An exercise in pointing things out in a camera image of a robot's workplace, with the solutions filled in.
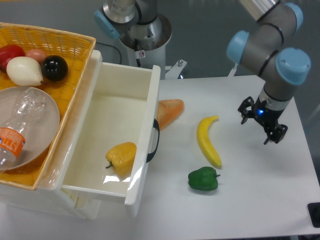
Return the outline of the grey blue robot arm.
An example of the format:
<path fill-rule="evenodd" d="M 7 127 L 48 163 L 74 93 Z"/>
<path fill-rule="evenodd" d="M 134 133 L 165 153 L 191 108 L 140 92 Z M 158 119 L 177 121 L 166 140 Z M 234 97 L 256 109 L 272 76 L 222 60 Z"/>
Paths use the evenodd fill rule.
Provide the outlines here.
<path fill-rule="evenodd" d="M 256 100 L 246 98 L 238 108 L 242 121 L 254 119 L 266 133 L 266 141 L 279 143 L 287 126 L 278 122 L 296 89 L 311 68 L 309 56 L 286 40 L 300 28 L 302 10 L 279 0 L 243 0 L 241 5 L 254 18 L 254 33 L 241 30 L 230 40 L 226 55 L 264 80 Z M 158 12 L 155 0 L 108 0 L 94 13 L 100 30 L 125 46 L 131 66 L 161 69 L 165 78 L 166 45 L 172 36 L 169 20 Z"/>

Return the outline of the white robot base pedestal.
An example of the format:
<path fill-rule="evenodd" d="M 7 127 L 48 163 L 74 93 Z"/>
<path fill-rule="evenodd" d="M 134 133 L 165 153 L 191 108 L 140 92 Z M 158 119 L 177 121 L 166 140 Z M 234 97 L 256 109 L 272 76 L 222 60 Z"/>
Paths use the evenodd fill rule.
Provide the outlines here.
<path fill-rule="evenodd" d="M 119 38 L 125 46 L 130 66 L 152 69 L 160 67 L 160 79 L 166 75 L 166 46 L 172 37 L 172 25 L 158 13 L 156 19 L 146 25 L 136 24 Z"/>

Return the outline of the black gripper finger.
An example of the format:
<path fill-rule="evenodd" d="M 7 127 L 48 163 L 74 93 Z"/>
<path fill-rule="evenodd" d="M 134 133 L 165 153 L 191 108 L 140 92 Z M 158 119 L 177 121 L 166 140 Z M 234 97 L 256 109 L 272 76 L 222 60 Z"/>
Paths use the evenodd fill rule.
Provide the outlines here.
<path fill-rule="evenodd" d="M 237 111 L 240 113 L 242 120 L 240 122 L 241 125 L 245 124 L 248 119 L 253 119 L 255 117 L 253 107 L 255 106 L 255 102 L 251 96 L 247 97 L 242 101 Z"/>
<path fill-rule="evenodd" d="M 267 136 L 263 144 L 266 145 L 269 142 L 278 144 L 286 135 L 288 126 L 276 122 L 275 124 L 265 125 L 263 129 Z"/>

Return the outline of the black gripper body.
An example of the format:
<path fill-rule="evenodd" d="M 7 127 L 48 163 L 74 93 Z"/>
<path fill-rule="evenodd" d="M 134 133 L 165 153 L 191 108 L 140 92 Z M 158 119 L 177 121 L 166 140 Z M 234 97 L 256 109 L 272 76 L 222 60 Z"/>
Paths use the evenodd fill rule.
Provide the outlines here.
<path fill-rule="evenodd" d="M 256 100 L 253 112 L 254 119 L 264 128 L 265 125 L 271 125 L 275 123 L 279 123 L 278 120 L 282 115 L 284 109 L 281 110 L 273 110 L 267 108 L 267 101 L 260 100 L 259 98 Z"/>

